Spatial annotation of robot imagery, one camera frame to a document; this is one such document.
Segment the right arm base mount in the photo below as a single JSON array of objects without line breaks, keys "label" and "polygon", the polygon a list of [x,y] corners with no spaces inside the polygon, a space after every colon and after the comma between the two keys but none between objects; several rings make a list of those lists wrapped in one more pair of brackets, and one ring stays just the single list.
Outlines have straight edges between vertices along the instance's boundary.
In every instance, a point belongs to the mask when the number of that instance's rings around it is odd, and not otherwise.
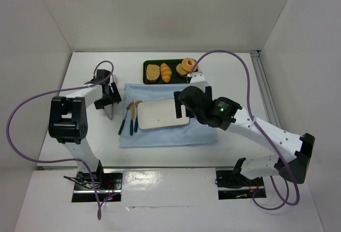
[{"label": "right arm base mount", "polygon": [[266,191],[262,177],[250,180],[243,176],[235,176],[232,170],[216,170],[215,185],[219,200],[239,200],[252,198],[266,198]]}]

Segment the silver metal tongs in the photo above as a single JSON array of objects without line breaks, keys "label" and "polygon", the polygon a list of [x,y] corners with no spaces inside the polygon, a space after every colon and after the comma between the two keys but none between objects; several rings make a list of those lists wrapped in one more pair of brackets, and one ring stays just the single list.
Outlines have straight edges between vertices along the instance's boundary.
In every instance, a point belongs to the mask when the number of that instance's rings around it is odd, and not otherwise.
[{"label": "silver metal tongs", "polygon": [[110,82],[106,86],[106,98],[107,100],[107,105],[104,106],[105,113],[108,117],[109,120],[112,120],[113,118],[113,105],[116,103],[117,100],[117,86],[116,83]]}]

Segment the sugared donut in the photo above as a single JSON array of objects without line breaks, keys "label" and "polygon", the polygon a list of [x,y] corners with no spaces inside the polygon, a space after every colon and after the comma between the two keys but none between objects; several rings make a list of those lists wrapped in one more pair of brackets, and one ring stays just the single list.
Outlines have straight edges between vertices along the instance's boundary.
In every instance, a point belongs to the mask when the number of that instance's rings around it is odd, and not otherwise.
[{"label": "sugared donut", "polygon": [[196,71],[197,66],[195,66],[195,64],[196,60],[189,57],[183,59],[181,63],[183,70],[185,70],[186,72]]}]

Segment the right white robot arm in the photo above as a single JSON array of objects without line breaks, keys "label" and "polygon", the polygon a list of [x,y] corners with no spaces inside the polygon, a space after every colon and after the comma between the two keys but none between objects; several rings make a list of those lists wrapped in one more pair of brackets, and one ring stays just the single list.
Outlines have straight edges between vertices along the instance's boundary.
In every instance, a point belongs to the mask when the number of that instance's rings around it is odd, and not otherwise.
[{"label": "right white robot arm", "polygon": [[292,134],[260,118],[251,117],[239,103],[226,97],[212,98],[211,87],[204,91],[188,86],[174,92],[176,116],[196,118],[202,125],[220,128],[242,135],[273,152],[272,155],[247,159],[240,158],[234,168],[235,176],[255,179],[265,176],[280,176],[292,183],[305,181],[312,156],[315,138],[305,133]]}]

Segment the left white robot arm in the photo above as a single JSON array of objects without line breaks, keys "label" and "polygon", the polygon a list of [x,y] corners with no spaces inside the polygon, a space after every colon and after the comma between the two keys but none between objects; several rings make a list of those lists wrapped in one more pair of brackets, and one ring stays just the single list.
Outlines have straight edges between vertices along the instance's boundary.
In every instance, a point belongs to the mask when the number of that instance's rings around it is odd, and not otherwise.
[{"label": "left white robot arm", "polygon": [[77,160],[77,179],[81,183],[90,183],[93,177],[100,184],[104,177],[103,166],[86,139],[89,129],[87,108],[94,105],[97,110],[103,110],[111,120],[113,106],[121,102],[121,97],[115,77],[105,69],[97,69],[86,86],[85,89],[67,96],[52,98],[48,133]]}]

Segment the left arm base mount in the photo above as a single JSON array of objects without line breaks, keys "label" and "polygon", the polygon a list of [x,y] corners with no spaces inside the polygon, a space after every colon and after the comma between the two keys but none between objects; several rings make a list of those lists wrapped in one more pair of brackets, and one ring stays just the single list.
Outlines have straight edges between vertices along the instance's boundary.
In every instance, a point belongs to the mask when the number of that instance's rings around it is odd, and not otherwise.
[{"label": "left arm base mount", "polygon": [[[80,174],[75,177],[63,176],[63,178],[74,185],[71,199],[73,203],[96,202],[91,181],[81,178]],[[99,201],[120,202],[122,184],[122,170],[105,170],[102,174],[102,181],[95,181]]]}]

